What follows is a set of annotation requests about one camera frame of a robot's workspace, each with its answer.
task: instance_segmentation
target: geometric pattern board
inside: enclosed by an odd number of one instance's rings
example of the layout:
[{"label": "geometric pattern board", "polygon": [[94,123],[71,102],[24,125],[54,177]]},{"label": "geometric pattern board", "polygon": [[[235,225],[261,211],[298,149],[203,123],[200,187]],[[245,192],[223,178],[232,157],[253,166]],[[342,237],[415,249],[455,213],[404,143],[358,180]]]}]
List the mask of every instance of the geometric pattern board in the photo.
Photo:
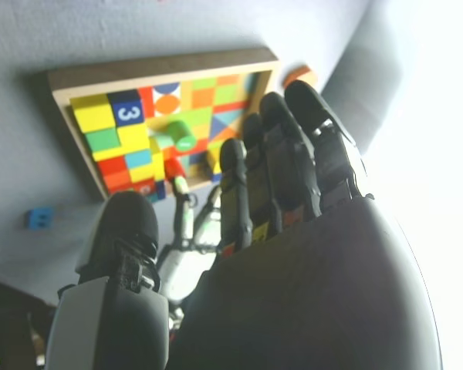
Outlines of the geometric pattern board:
[{"label": "geometric pattern board", "polygon": [[259,72],[177,81],[70,100],[109,193],[166,197],[179,173],[221,176],[222,143],[237,137]]}]

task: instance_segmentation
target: back of robotic hand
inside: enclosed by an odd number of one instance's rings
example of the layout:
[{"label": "back of robotic hand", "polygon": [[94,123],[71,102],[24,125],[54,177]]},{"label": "back of robotic hand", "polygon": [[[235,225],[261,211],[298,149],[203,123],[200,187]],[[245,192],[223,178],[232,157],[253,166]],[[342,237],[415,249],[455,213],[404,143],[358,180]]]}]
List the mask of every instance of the back of robotic hand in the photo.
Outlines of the back of robotic hand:
[{"label": "back of robotic hand", "polygon": [[440,369],[421,272],[353,139],[305,83],[285,96],[221,148],[221,255],[167,369]]}]

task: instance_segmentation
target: green square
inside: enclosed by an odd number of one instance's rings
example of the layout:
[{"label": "green square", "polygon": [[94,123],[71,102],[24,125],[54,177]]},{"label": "green square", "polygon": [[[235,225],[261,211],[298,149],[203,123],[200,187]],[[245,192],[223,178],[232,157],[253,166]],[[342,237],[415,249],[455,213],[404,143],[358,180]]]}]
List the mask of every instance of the green square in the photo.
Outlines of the green square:
[{"label": "green square", "polygon": [[94,131],[93,133],[87,133],[86,140],[93,153],[120,146],[120,141],[118,141],[118,135],[115,129],[102,129],[100,131]]},{"label": "green square", "polygon": [[199,89],[207,89],[209,87],[216,86],[216,78],[213,77],[211,79],[196,79],[192,82],[192,89],[199,90]]},{"label": "green square", "polygon": [[188,126],[197,126],[202,123],[210,123],[212,114],[212,108],[208,107],[180,113],[178,118],[184,121]]},{"label": "green square", "polygon": [[218,86],[215,90],[215,105],[233,103],[237,100],[237,86]]}]

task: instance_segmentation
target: green cylinder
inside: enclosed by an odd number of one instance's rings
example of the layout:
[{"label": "green cylinder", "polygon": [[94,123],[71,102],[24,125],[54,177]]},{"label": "green cylinder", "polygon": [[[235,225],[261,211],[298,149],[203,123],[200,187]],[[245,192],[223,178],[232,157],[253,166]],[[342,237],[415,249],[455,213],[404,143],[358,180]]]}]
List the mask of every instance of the green cylinder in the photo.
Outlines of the green cylinder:
[{"label": "green cylinder", "polygon": [[168,125],[167,134],[173,139],[179,152],[187,152],[194,148],[197,139],[191,128],[184,121],[175,121]]}]

